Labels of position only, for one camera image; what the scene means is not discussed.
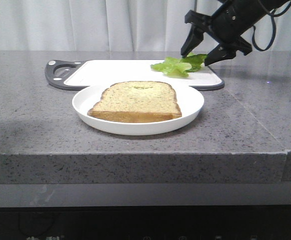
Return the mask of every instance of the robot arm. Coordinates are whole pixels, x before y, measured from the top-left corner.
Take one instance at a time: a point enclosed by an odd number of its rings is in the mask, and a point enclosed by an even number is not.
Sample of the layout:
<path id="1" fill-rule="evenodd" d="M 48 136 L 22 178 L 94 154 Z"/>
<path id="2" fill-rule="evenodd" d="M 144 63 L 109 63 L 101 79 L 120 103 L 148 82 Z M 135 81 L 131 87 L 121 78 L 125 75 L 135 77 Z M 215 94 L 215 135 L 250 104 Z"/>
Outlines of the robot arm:
<path id="1" fill-rule="evenodd" d="M 241 35 L 266 14 L 272 17 L 275 9 L 291 0 L 218 0 L 223 3 L 212 16 L 190 10 L 185 15 L 185 23 L 191 23 L 189 35 L 181 48 L 182 57 L 186 57 L 204 39 L 207 33 L 219 45 L 205 59 L 206 66 L 227 59 L 233 59 L 239 50 L 244 55 L 252 51 L 252 46 Z"/>

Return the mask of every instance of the green lettuce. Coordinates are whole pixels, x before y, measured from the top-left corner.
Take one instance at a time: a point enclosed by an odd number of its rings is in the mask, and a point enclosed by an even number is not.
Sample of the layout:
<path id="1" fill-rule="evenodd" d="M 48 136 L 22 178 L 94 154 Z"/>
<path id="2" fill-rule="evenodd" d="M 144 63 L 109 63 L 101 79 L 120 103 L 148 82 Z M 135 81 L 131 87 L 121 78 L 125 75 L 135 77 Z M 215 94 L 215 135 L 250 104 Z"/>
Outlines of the green lettuce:
<path id="1" fill-rule="evenodd" d="M 189 73 L 197 72 L 201 69 L 206 57 L 206 54 L 193 53 L 190 53 L 185 58 L 166 57 L 163 62 L 152 64 L 151 69 L 162 72 L 170 78 L 186 78 Z"/>

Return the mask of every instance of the gray countertop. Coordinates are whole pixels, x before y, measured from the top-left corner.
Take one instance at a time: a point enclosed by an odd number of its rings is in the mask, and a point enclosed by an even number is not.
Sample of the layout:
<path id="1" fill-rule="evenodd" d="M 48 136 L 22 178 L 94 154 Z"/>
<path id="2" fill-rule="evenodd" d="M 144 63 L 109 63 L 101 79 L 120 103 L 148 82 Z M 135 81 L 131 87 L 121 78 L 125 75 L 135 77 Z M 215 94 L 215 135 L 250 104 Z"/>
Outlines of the gray countertop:
<path id="1" fill-rule="evenodd" d="M 83 123 L 77 91 L 50 86 L 48 61 L 164 59 L 177 52 L 0 51 L 0 184 L 276 184 L 291 181 L 291 52 L 211 65 L 198 117 L 151 136 Z"/>

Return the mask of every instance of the beige object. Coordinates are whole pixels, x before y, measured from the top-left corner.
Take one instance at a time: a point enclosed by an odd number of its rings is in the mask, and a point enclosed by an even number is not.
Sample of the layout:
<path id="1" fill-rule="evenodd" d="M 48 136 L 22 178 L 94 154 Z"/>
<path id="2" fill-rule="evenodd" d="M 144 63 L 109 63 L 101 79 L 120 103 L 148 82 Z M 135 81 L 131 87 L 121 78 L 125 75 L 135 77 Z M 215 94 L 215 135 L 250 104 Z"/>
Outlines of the beige object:
<path id="1" fill-rule="evenodd" d="M 159 81 L 126 81 L 107 88 L 87 114 L 121 123 L 152 123 L 182 116 L 175 90 Z"/>

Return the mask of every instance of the white cutting board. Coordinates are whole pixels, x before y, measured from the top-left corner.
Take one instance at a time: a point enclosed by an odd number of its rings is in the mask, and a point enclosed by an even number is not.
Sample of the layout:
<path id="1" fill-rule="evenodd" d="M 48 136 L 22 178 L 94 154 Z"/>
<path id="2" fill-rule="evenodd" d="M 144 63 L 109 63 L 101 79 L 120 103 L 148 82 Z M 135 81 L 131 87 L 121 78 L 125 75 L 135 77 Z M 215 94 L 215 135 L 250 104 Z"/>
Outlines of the white cutting board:
<path id="1" fill-rule="evenodd" d="M 64 81 L 67 86 L 93 86 L 125 81 L 162 81 L 186 84 L 198 90 L 223 88 L 224 82 L 209 68 L 202 66 L 188 77 L 171 78 L 151 69 L 163 60 L 89 60 Z"/>

